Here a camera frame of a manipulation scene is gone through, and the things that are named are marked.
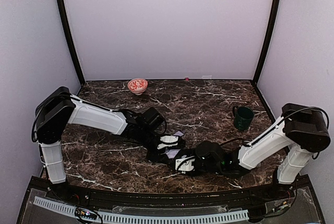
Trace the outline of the lavender folding umbrella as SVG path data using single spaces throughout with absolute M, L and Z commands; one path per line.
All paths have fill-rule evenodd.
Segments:
M 179 137 L 182 137 L 184 135 L 184 133 L 183 132 L 181 132 L 181 131 L 177 131 L 175 134 L 174 134 L 174 136 L 179 136 Z M 174 159 L 175 158 L 175 156 L 178 154 L 178 152 L 180 151 L 181 149 L 179 149 L 179 148 L 173 148 L 173 149 L 166 149 L 165 150 L 165 155 L 167 155 L 167 157 L 169 158 L 169 159 Z

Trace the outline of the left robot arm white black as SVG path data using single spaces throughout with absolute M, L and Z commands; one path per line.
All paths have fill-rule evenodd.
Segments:
M 158 151 L 175 145 L 177 138 L 155 130 L 165 119 L 154 108 L 144 113 L 112 110 L 72 95 L 59 87 L 35 110 L 31 139 L 38 143 L 52 184 L 66 182 L 61 137 L 67 124 L 78 124 L 134 139 L 146 149 Z

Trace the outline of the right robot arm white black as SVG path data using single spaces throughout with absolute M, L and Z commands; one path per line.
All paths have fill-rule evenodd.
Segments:
M 318 107 L 287 103 L 276 121 L 252 141 L 233 152 L 210 141 L 196 148 L 180 150 L 172 162 L 183 174 L 212 173 L 226 177 L 242 177 L 277 151 L 289 146 L 290 151 L 276 169 L 274 182 L 290 185 L 313 155 L 325 150 L 330 142 L 329 116 Z

